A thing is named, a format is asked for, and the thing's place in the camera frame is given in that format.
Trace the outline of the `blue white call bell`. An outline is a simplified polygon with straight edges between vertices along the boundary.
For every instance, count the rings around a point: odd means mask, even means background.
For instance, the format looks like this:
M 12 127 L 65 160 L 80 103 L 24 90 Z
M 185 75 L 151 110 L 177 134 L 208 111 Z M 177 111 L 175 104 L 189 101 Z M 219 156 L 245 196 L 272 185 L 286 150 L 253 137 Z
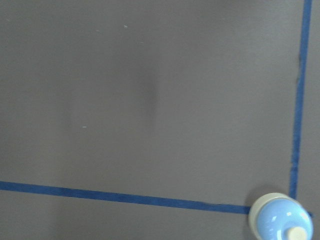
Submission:
M 311 240 L 311 215 L 293 198 L 278 192 L 259 197 L 248 214 L 249 228 L 257 240 Z

